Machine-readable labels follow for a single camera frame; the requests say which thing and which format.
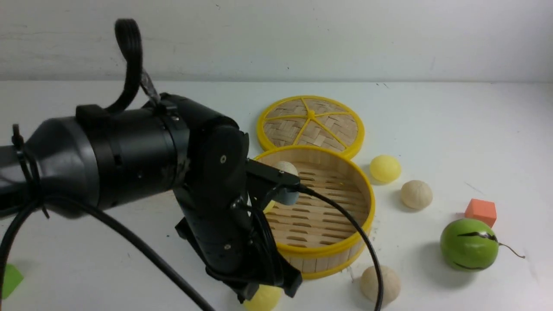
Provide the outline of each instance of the yellow rim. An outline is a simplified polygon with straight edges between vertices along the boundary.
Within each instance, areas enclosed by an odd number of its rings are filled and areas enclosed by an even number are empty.
[[[289,149],[314,149],[321,152],[326,152],[329,154],[332,154],[333,156],[339,157],[342,160],[344,160],[346,163],[348,163],[351,167],[353,167],[358,174],[360,174],[363,177],[363,181],[366,183],[367,187],[369,188],[369,194],[371,196],[371,204],[370,204],[370,210],[369,215],[366,219],[366,221],[363,223],[361,228],[363,228],[363,231],[367,232],[371,228],[371,224],[374,219],[374,210],[375,210],[375,201],[374,201],[374,193],[373,188],[371,187],[371,184],[365,175],[365,173],[357,166],[355,163],[353,163],[351,160],[346,158],[343,154],[339,154],[334,151],[330,151],[327,149],[322,149],[317,146],[286,146],[286,147],[280,147],[277,149],[266,151],[260,155],[258,155],[255,160],[259,160],[267,155],[281,152]],[[321,246],[317,248],[305,248],[305,247],[297,247],[297,246],[290,246],[282,243],[276,243],[276,246],[279,250],[279,252],[284,257],[298,257],[298,258],[319,258],[319,257],[327,257],[332,256],[337,253],[343,252],[349,248],[351,248],[353,245],[355,245],[357,242],[361,240],[361,235],[359,235],[359,232],[354,233],[347,239],[340,241],[336,244],[328,245],[328,246]]]
[[[359,256],[363,252],[363,250],[364,250],[364,247],[362,247],[357,252],[357,254],[355,254],[353,257],[351,257],[348,261],[342,263],[339,266],[336,266],[332,269],[324,270],[324,271],[321,271],[321,272],[313,272],[313,273],[303,273],[302,272],[301,277],[303,279],[316,279],[316,278],[324,278],[324,277],[327,277],[327,276],[331,276],[334,273],[338,273],[338,272],[344,270],[345,268],[349,267],[357,258],[359,258]]]
[[[327,115],[350,115],[350,116],[353,117],[353,119],[355,120],[355,123],[357,124],[357,137],[355,138],[355,140],[353,141],[353,143],[350,146],[347,146],[346,149],[344,149],[344,151],[342,151],[340,153],[341,155],[343,155],[347,159],[353,158],[359,152],[359,150],[361,150],[361,145],[363,144],[363,140],[365,138],[365,128],[363,126],[363,122],[361,121],[359,116],[357,116],[357,114],[353,110],[351,110],[349,107],[342,104],[341,102],[335,101],[333,99],[328,99],[326,97],[314,96],[314,95],[301,95],[301,96],[287,97],[285,99],[282,99],[282,100],[279,100],[279,101],[273,103],[272,105],[270,105],[269,107],[267,107],[267,109],[265,109],[263,111],[263,113],[261,114],[261,116],[257,120],[257,139],[259,141],[259,144],[263,148],[263,150],[269,151],[269,150],[278,148],[277,146],[275,146],[269,140],[267,135],[265,135],[265,131],[263,130],[263,126],[265,124],[265,121],[268,120],[267,115],[272,110],[274,110],[277,106],[281,105],[282,103],[285,103],[287,101],[292,101],[292,100],[301,100],[303,102],[303,104],[305,105],[306,110],[308,111],[309,109],[308,109],[307,104],[305,103],[304,99],[317,99],[317,100],[327,101],[327,102],[330,102],[330,103],[332,103],[332,104],[334,104],[334,105],[336,105],[336,106],[338,106],[338,107],[340,107],[340,108],[347,111],[347,112],[322,113],[320,115],[315,115],[315,117],[321,117],[321,116],[327,116]],[[292,118],[292,117],[305,118],[306,122],[305,122],[303,128],[305,128],[307,126],[307,124],[311,121],[311,119],[308,118],[307,114],[304,115],[304,116],[299,116],[299,115],[282,116],[282,117],[270,118],[269,120],[276,120],[276,119],[288,118],[288,117],[290,117],[290,118]],[[318,122],[317,119],[313,119],[313,120],[315,122],[317,122],[317,124],[319,124],[319,126],[321,125],[321,122]],[[335,139],[337,139],[338,142],[340,142],[342,145],[344,145],[343,142],[341,142],[341,140],[339,138],[337,138],[334,133],[330,132],[327,129],[326,129],[326,131],[330,135],[332,135]],[[298,133],[298,136],[297,136],[296,140],[294,141],[294,144],[297,143],[297,140],[299,139],[300,135],[301,135],[301,133]]]

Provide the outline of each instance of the bamboo steamer lid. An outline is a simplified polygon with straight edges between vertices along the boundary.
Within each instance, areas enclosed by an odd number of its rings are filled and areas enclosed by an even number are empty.
[[[364,127],[350,108],[319,96],[294,96],[270,105],[259,117],[257,136],[264,150],[317,146],[351,159],[361,149]]]

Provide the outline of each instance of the white wall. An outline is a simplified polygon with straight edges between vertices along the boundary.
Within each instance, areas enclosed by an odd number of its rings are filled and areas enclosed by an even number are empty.
[[[0,79],[553,81],[553,0],[0,0]]]

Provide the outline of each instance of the green block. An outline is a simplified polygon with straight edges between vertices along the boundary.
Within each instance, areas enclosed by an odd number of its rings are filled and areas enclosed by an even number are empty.
[[[4,285],[2,286],[2,299],[6,299],[23,281],[23,275],[14,265],[7,264],[4,273]]]

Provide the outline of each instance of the green ball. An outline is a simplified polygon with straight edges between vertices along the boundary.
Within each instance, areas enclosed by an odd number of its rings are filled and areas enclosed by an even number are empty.
[[[499,243],[485,223],[464,218],[450,223],[440,237],[440,248],[446,262],[455,269],[481,271],[493,264]]]

